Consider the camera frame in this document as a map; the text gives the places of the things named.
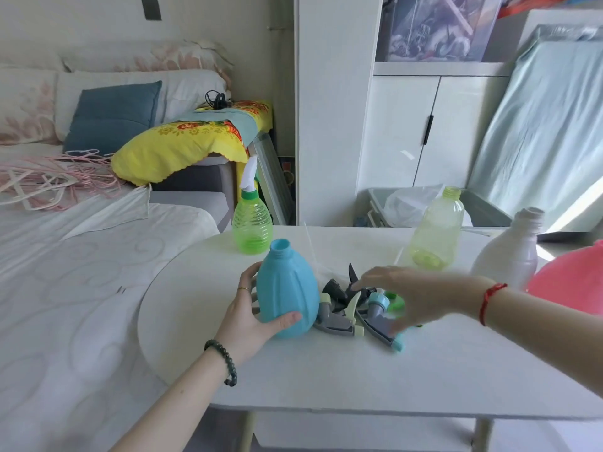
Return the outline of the person's right hand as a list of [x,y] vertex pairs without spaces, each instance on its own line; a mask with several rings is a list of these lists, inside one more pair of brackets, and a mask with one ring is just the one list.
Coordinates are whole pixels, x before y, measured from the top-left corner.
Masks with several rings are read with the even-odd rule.
[[411,267],[378,266],[365,272],[353,290],[381,288],[403,298],[407,315],[423,325],[450,313],[476,318],[484,294],[494,281],[455,272],[421,271]]

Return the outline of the blue plastic spray bottle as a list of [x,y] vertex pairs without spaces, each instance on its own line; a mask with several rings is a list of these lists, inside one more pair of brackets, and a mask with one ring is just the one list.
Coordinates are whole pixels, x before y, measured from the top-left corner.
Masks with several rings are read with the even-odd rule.
[[262,322],[296,311],[301,319],[279,332],[279,339],[291,339],[307,333],[317,319],[320,292],[310,264],[287,239],[272,241],[257,274],[256,293]]

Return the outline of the person's right forearm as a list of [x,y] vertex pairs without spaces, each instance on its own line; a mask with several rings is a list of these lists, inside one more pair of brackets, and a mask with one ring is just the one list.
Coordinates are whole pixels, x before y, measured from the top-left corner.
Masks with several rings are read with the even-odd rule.
[[603,316],[495,284],[478,321],[603,399]]

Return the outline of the person's left forearm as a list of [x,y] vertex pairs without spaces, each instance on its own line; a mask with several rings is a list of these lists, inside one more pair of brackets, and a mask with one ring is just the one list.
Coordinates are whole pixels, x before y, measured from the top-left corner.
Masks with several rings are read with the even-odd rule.
[[216,391],[236,379],[228,352],[216,340],[208,341],[202,355],[109,452],[183,452]]

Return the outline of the grey spray head cream trigger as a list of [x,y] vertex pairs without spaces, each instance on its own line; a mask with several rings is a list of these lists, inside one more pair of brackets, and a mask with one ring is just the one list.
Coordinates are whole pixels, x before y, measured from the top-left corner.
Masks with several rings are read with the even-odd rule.
[[339,312],[335,312],[334,304],[327,293],[320,293],[320,305],[318,315],[313,327],[328,334],[346,337],[363,337],[365,329],[357,324],[356,308],[361,293],[353,296],[348,305]]

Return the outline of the clear yellow-green plastic bottle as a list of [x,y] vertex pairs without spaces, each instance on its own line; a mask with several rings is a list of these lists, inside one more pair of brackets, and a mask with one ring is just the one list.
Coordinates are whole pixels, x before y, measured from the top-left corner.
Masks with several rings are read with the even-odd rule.
[[446,186],[434,199],[403,251],[407,266],[440,272],[455,260],[465,208],[461,189]]

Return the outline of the white plastic bag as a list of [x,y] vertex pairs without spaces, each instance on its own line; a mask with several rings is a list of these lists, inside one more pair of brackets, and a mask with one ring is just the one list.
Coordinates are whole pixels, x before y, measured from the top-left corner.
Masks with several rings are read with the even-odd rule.
[[417,228],[423,222],[443,228],[472,227],[460,196],[450,197],[445,189],[444,184],[395,189],[385,200],[383,221],[392,228]]

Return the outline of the white plastic bottle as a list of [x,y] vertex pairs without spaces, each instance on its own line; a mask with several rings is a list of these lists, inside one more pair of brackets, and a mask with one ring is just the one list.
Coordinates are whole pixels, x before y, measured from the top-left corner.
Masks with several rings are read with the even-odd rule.
[[537,207],[518,211],[510,226],[480,251],[470,273],[525,291],[537,270],[537,236],[544,217]]

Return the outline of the grey bin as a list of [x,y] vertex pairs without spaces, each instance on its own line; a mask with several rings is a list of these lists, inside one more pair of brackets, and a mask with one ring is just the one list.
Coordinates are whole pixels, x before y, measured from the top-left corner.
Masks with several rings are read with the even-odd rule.
[[[383,221],[382,211],[386,198],[394,192],[395,189],[401,188],[369,188],[369,205],[371,206],[370,217],[373,222],[381,227],[389,227]],[[511,217],[498,209],[498,207],[482,199],[472,191],[467,189],[462,190],[461,202],[471,217],[474,229],[500,229],[506,228],[511,223]]]

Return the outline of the yellow floral cloth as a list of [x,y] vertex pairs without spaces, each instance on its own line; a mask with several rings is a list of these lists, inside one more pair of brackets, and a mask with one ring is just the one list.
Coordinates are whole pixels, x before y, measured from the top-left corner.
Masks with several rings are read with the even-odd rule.
[[[230,107],[252,114],[260,132],[272,130],[270,102],[241,100]],[[237,164],[239,185],[249,158],[248,146],[244,146],[241,135],[229,121],[171,121],[132,138],[113,154],[111,167],[120,179],[144,186],[159,183],[215,153]]]

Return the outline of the light blue cloth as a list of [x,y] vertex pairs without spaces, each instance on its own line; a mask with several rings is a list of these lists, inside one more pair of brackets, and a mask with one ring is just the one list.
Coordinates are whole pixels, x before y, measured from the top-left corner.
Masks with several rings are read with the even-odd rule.
[[198,110],[182,113],[171,121],[229,121],[238,130],[245,147],[247,147],[260,133],[258,122],[255,121],[252,114],[234,107],[223,108],[220,110],[200,108]]

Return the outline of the white quilted bed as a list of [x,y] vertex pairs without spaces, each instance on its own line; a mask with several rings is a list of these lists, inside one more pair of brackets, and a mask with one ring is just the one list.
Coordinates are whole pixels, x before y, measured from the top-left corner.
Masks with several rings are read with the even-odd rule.
[[[0,160],[58,151],[0,147]],[[219,230],[151,191],[125,184],[61,212],[0,207],[0,452],[107,452],[164,392],[138,342],[142,298]]]

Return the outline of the mattress in pale green cover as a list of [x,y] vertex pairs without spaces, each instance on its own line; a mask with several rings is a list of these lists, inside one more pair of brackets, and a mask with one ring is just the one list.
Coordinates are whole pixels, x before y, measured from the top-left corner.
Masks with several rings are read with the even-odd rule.
[[512,216],[544,211],[544,233],[603,219],[603,25],[542,24],[515,60],[468,189]]

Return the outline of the pile of pink white hangers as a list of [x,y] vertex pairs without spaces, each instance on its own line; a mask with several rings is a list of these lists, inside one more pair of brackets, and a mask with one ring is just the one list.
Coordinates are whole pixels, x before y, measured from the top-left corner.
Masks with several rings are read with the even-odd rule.
[[61,212],[90,197],[113,198],[126,182],[111,156],[92,149],[0,160],[0,207]]

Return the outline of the pink floral pillow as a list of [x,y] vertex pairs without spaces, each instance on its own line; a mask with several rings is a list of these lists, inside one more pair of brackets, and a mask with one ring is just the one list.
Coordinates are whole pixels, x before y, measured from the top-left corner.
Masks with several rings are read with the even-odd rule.
[[136,40],[73,46],[60,52],[70,72],[159,72],[205,69],[228,78],[234,64],[209,40]]
[[56,144],[58,72],[0,67],[0,146]]

